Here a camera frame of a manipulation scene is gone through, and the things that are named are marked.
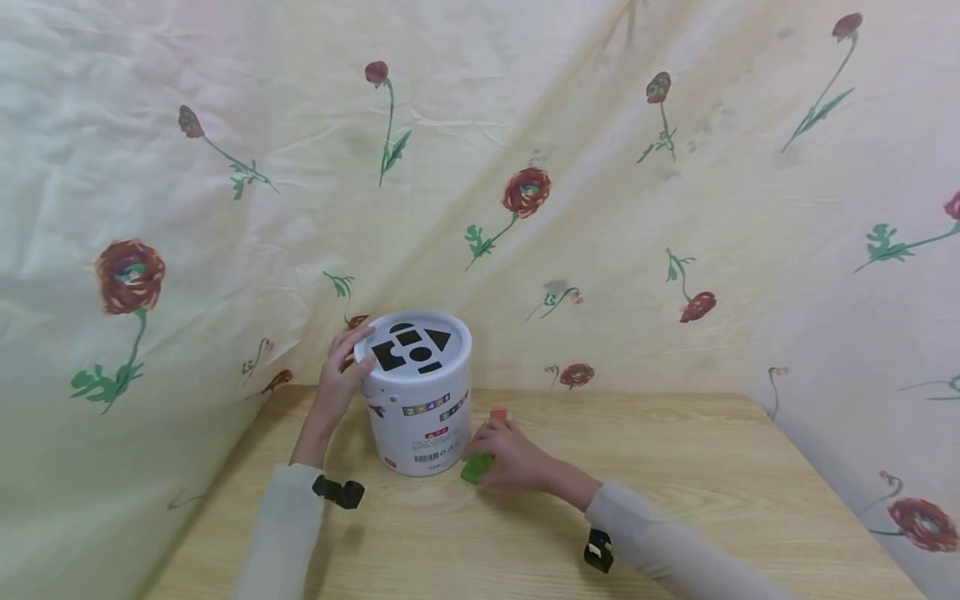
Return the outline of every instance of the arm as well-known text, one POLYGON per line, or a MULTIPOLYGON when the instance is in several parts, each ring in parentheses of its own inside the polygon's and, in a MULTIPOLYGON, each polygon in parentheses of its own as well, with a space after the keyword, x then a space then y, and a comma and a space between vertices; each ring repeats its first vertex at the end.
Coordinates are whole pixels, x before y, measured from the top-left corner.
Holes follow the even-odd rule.
POLYGON ((587 510, 616 558, 684 600, 790 600, 785 590, 701 538, 664 519, 643 497, 605 483, 587 510))
POLYGON ((792 600, 758 571, 710 545, 688 527, 664 519, 645 499, 615 483, 601 484, 526 439, 515 423, 485 423, 469 456, 496 458, 480 484, 547 492, 607 532, 613 554, 682 600, 792 600))
POLYGON ((300 600, 324 517, 324 500, 310 490, 318 468, 280 466, 263 496, 234 600, 300 600))
POLYGON ((303 422, 290 464, 277 467, 256 517, 247 560, 233 600, 301 600, 307 568, 324 519, 324 499, 313 493, 324 474, 326 449, 360 380, 373 368, 368 356, 347 371, 353 346, 372 327, 333 341, 320 386, 303 422))

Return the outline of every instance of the white cylindrical container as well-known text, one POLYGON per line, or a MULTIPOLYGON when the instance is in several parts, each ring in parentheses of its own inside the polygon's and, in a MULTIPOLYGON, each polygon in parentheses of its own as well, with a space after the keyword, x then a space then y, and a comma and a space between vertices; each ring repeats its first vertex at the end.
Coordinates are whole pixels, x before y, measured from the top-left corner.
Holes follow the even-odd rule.
POLYGON ((441 312, 411 310, 370 323, 357 344, 359 362, 376 356, 361 392, 385 465, 403 475, 435 475, 454 465, 470 441, 470 351, 467 326, 441 312))

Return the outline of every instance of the child's right hand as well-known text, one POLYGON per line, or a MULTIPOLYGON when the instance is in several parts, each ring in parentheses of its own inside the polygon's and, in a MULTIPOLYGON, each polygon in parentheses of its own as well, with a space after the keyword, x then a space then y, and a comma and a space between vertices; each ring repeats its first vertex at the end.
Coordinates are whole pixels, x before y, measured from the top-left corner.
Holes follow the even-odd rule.
POLYGON ((490 470, 480 478, 482 487, 547 492, 581 512, 600 490, 599 481, 539 449, 511 420, 488 420, 477 429, 464 450, 464 460, 479 453, 494 457, 490 470))
POLYGON ((484 487, 546 492, 551 473, 558 467, 558 461, 527 440, 511 420, 488 420, 480 425, 464 450, 463 460, 480 453, 496 457, 480 478, 484 487))

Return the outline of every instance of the red label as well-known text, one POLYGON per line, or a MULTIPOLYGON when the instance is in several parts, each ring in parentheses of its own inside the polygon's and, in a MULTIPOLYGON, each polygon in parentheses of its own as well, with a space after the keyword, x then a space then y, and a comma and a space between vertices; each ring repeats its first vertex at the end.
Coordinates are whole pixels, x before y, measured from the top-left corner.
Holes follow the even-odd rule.
POLYGON ((437 436, 442 436, 444 433, 446 433, 449 430, 450 430, 449 427, 444 427, 443 429, 438 429, 437 431, 433 431, 431 433, 426 434, 425 436, 423 436, 423 438, 425 440, 433 440, 437 436))

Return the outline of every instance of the black wrist strap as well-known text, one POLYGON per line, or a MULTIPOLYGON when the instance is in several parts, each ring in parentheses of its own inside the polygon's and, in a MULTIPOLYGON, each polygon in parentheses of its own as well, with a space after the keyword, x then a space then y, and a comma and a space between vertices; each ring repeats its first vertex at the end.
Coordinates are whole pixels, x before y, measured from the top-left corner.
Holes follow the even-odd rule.
POLYGON ((610 567, 613 566, 613 544, 607 532, 590 530, 590 537, 584 548, 584 561, 602 573, 610 572, 610 567))
POLYGON ((363 486, 355 481, 347 481, 340 485, 335 481, 330 481, 323 475, 317 477, 311 487, 313 493, 321 498, 325 498, 342 509, 352 510, 360 505, 363 499, 363 486))

